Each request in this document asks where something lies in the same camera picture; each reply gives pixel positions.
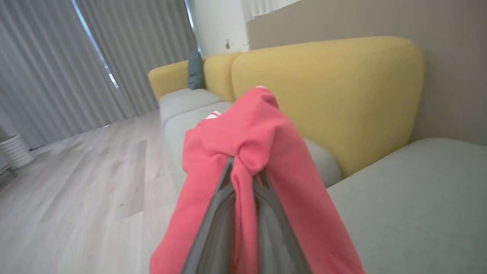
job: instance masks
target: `beige wall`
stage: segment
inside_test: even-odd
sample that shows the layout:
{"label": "beige wall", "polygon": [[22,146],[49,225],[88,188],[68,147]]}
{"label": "beige wall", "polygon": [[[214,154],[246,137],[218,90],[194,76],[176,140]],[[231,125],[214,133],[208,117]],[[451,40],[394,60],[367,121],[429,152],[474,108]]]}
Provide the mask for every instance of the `beige wall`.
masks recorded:
{"label": "beige wall", "polygon": [[394,35],[425,53],[413,138],[487,144],[487,1],[302,0],[248,23],[251,49]]}

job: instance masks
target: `sofa cushion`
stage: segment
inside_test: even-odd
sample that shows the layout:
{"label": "sofa cushion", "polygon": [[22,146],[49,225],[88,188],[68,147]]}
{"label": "sofa cushion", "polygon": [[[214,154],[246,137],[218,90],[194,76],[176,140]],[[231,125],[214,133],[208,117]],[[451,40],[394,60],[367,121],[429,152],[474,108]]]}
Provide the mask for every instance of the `sofa cushion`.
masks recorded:
{"label": "sofa cushion", "polygon": [[[197,110],[189,111],[171,118],[164,127],[164,136],[169,147],[173,178],[178,190],[183,186],[186,173],[181,167],[183,159],[183,145],[186,131],[194,128],[201,120],[213,111],[223,113],[230,107],[229,102],[220,102]],[[309,139],[304,139],[311,158],[317,166],[321,180],[326,187],[332,186],[341,180],[340,169],[333,156],[324,148]]]}
{"label": "sofa cushion", "polygon": [[205,119],[213,111],[224,112],[231,106],[229,102],[219,102],[192,110],[170,119],[164,127],[164,137],[169,147],[170,160],[173,170],[173,178],[178,190],[181,190],[186,173],[181,167],[183,159],[183,145],[186,131],[194,128],[201,120]]}
{"label": "sofa cushion", "polygon": [[159,100],[162,125],[178,114],[221,102],[222,99],[208,90],[188,88],[168,93]]}
{"label": "sofa cushion", "polygon": [[206,88],[227,102],[235,101],[230,74],[233,61],[241,54],[235,52],[212,55],[206,58],[203,66]]}
{"label": "sofa cushion", "polygon": [[341,181],[341,171],[331,153],[312,140],[304,137],[313,162],[315,162],[321,181],[326,188]]}
{"label": "sofa cushion", "polygon": [[368,273],[487,273],[487,147],[408,145],[328,192]]}
{"label": "sofa cushion", "polygon": [[409,40],[366,37],[248,51],[231,73],[237,98],[269,88],[300,133],[329,149],[348,177],[408,144],[424,65]]}

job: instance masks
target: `gray curtain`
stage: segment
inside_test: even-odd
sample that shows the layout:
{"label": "gray curtain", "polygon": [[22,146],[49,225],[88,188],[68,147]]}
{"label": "gray curtain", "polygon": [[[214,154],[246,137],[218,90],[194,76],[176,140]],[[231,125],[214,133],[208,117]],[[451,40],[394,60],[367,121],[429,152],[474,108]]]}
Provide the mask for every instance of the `gray curtain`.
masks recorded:
{"label": "gray curtain", "polygon": [[69,0],[0,0],[0,108],[31,148],[124,119]]}
{"label": "gray curtain", "polygon": [[197,50],[184,0],[78,0],[77,5],[135,113],[157,108],[149,71],[187,60]]}
{"label": "gray curtain", "polygon": [[0,0],[0,109],[47,145],[155,110],[148,72],[195,49],[183,0]]}

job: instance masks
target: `gray seat cushion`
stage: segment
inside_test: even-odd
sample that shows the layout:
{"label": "gray seat cushion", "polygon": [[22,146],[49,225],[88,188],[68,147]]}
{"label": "gray seat cushion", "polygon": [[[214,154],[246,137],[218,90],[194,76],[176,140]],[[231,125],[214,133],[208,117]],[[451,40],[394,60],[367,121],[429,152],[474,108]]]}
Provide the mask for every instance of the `gray seat cushion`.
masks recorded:
{"label": "gray seat cushion", "polygon": [[487,148],[408,145],[328,192],[374,274],[487,273]]}
{"label": "gray seat cushion", "polygon": [[190,90],[188,88],[168,93],[159,100],[161,123],[165,125],[169,119],[181,113],[192,111],[204,106],[223,101],[205,89]]}
{"label": "gray seat cushion", "polygon": [[[223,113],[230,107],[230,103],[221,102],[197,110],[180,114],[170,119],[164,128],[164,136],[167,141],[171,159],[173,178],[178,190],[183,186],[186,173],[181,167],[183,157],[183,145],[186,131],[194,128],[202,119],[205,119],[213,111]],[[333,156],[324,148],[309,139],[304,139],[311,157],[317,166],[317,170],[326,187],[332,186],[341,180],[340,169]]]}
{"label": "gray seat cushion", "polygon": [[308,147],[311,158],[315,162],[321,181],[326,188],[341,181],[341,170],[331,153],[315,142],[304,137],[304,143]]}
{"label": "gray seat cushion", "polygon": [[214,111],[223,113],[231,106],[229,102],[220,102],[192,110],[170,119],[164,127],[164,137],[169,147],[171,168],[176,187],[181,190],[186,173],[181,167],[183,159],[183,145],[186,131],[196,127],[196,125]]}

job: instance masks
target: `pink fabric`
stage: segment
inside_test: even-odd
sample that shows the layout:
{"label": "pink fabric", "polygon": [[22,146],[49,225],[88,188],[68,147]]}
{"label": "pink fabric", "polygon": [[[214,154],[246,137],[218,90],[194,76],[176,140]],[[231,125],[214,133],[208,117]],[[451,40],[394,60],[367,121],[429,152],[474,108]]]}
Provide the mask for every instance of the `pink fabric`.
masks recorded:
{"label": "pink fabric", "polygon": [[230,156],[235,157],[231,179],[237,197],[234,273],[258,272],[251,180],[264,167],[313,272],[364,273],[303,139],[275,97],[258,87],[186,133],[187,178],[164,240],[152,255],[152,274],[181,272]]}

